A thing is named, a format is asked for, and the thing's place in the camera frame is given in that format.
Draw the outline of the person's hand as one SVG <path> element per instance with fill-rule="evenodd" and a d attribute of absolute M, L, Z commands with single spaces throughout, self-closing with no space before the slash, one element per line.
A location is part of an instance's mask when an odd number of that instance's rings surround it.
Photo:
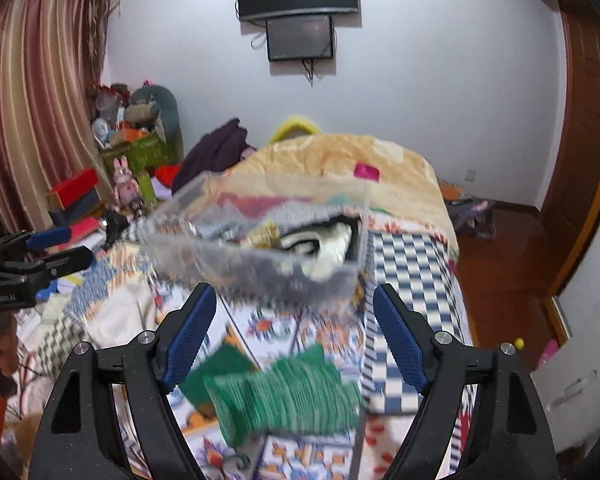
<path fill-rule="evenodd" d="M 0 336 L 0 370 L 5 377 L 10 377 L 18 370 L 18 338 L 17 322 L 11 313 L 9 326 Z"/>

